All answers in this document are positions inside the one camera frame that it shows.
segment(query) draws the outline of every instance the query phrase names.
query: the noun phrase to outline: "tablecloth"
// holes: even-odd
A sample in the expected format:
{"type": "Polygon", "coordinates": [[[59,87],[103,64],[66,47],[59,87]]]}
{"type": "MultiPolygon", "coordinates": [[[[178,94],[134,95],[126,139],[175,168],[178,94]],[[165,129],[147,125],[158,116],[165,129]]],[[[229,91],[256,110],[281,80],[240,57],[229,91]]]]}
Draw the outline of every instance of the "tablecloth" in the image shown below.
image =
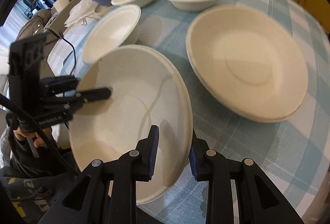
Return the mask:
{"type": "MultiPolygon", "coordinates": [[[[137,44],[152,47],[176,66],[189,91],[194,129],[210,148],[225,157],[241,161],[249,157],[262,167],[300,216],[315,197],[329,168],[330,160],[330,45],[320,24],[292,0],[219,0],[217,5],[247,5],[274,20],[292,35],[308,67],[309,84],[300,109],[278,123],[256,123],[231,112],[215,100],[195,76],[186,54],[185,36],[198,13],[177,10],[166,0],[156,0],[142,8],[137,44]]],[[[90,29],[71,28],[65,37],[77,48],[75,74],[84,75],[88,67],[81,52],[90,29]]],[[[59,41],[49,55],[54,74],[67,74],[71,48],[59,41]]],[[[235,221],[237,198],[232,181],[235,221]]],[[[140,206],[163,223],[204,223],[207,208],[207,183],[196,182],[186,166],[176,184],[162,197],[140,206]]]]}

